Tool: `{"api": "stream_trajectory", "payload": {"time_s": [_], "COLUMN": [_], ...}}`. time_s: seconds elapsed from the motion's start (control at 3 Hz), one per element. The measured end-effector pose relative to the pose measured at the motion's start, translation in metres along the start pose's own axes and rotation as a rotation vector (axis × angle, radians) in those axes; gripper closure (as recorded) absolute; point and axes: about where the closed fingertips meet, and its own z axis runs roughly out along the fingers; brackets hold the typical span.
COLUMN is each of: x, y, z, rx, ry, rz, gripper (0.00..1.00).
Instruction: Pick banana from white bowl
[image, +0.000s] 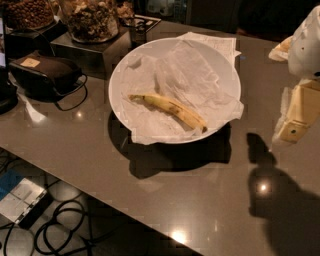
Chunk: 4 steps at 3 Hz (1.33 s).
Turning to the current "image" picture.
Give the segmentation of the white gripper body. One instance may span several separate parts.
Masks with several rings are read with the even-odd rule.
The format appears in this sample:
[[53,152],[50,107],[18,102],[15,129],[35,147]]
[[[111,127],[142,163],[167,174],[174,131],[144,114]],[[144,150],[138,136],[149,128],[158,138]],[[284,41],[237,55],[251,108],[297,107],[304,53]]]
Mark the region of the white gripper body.
[[314,7],[294,32],[288,68],[301,79],[320,79],[320,6]]

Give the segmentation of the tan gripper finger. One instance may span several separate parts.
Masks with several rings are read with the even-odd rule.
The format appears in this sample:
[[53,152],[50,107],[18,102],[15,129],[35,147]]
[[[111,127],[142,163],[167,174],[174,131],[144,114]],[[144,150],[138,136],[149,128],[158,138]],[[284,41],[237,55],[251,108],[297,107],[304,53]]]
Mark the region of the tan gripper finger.
[[297,143],[320,116],[320,82],[302,79],[293,88],[285,87],[280,113],[272,143]]
[[276,47],[274,47],[268,57],[274,61],[287,61],[288,53],[291,48],[292,37],[288,37],[280,42]]

